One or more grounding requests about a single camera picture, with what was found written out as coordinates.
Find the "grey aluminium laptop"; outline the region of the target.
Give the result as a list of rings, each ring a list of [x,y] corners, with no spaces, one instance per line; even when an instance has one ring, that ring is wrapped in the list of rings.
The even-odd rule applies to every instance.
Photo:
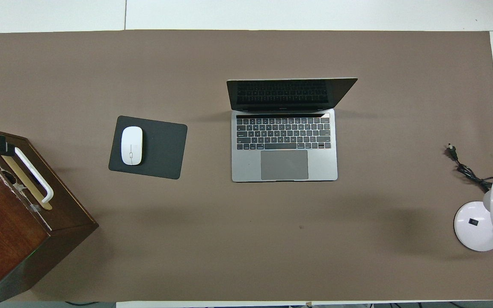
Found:
[[[233,181],[337,180],[334,109],[356,82],[228,80]]]

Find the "brass plate on box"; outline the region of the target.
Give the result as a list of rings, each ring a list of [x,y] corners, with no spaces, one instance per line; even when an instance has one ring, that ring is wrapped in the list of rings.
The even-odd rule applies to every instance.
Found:
[[[52,210],[53,207],[50,204],[41,204],[41,200],[46,195],[45,189],[40,185],[40,183],[36,180],[33,174],[27,169],[27,167],[22,163],[22,161],[18,158],[18,156],[3,156],[4,161],[14,174],[19,179],[19,184],[17,187],[22,192],[28,192],[34,198],[33,204],[39,205],[44,210]]]

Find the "dark brown wooden box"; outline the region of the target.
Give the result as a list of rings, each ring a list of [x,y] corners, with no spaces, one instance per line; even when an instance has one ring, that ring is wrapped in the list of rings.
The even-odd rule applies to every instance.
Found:
[[[0,302],[25,292],[82,243],[98,223],[27,138],[0,131]],[[53,189],[52,210],[33,204],[3,156],[20,148]]]

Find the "white desk lamp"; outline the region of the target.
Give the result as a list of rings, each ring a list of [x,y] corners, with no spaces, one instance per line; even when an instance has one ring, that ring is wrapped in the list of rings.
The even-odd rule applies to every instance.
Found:
[[[454,216],[454,234],[471,250],[493,249],[493,183],[482,201],[462,205]]]

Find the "brown table mat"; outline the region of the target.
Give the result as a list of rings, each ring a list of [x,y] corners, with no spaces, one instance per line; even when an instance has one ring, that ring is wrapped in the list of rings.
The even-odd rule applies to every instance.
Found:
[[[227,80],[356,77],[339,177],[234,183]],[[187,126],[178,179],[108,169],[117,118]],[[100,225],[17,300],[493,299],[458,242],[493,176],[489,33],[0,34],[0,131],[28,138]]]

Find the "black mouse pad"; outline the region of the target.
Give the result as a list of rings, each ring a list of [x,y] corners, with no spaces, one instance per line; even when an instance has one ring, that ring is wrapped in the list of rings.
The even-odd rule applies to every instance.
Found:
[[[143,157],[138,165],[122,160],[121,139],[127,127],[143,131]],[[120,115],[117,118],[108,169],[116,172],[141,174],[150,177],[178,179],[186,144],[187,126],[167,121]]]

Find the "white computer mouse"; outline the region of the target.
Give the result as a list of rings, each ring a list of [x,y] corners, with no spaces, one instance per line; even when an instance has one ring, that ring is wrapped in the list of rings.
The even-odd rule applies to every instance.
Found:
[[[143,159],[143,130],[129,126],[121,134],[121,160],[128,166],[137,166]]]

